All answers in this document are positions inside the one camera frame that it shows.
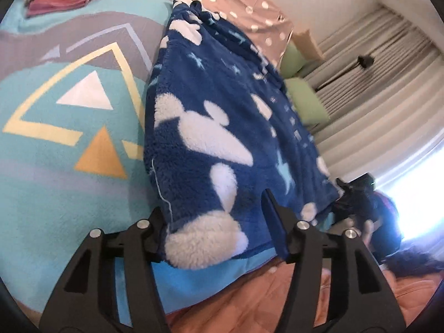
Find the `pink polka dot fabric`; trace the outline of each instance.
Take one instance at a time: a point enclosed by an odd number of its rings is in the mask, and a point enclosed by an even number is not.
[[[292,22],[271,0],[199,0],[236,25],[268,60],[278,66],[293,30]]]

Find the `yellow triangle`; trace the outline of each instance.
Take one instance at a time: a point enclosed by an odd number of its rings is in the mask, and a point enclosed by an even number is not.
[[[106,127],[100,129],[94,136],[74,169],[113,178],[128,178]]]

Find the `silver bolt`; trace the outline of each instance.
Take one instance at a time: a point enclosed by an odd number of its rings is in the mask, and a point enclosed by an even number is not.
[[[93,229],[89,232],[89,236],[91,238],[98,238],[100,237],[102,234],[102,231],[100,229]]]
[[[348,239],[354,239],[354,238],[356,238],[358,236],[358,233],[356,233],[353,229],[347,229],[345,231],[345,236]]]
[[[148,228],[150,226],[150,222],[148,221],[148,220],[146,220],[146,219],[142,219],[142,220],[139,220],[138,222],[137,222],[137,227],[139,228],[139,229],[146,229],[146,228]]]
[[[304,220],[300,220],[297,222],[296,226],[300,229],[300,230],[307,230],[310,227],[310,224],[307,223]]]

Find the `blue fleece blanket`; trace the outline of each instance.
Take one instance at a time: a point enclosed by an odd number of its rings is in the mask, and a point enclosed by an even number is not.
[[[217,13],[174,2],[147,90],[144,161],[164,203],[165,257],[198,269],[272,246],[264,189],[314,224],[338,193],[275,68]]]

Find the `teal geometric bedsheet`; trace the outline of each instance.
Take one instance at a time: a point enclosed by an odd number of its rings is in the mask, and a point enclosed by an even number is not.
[[[91,0],[25,19],[16,0],[0,24],[0,276],[32,309],[43,310],[91,229],[124,230],[157,206],[142,162],[143,94],[171,9]],[[164,308],[202,301],[273,256],[200,271],[154,264]],[[116,290],[129,324],[121,261]]]

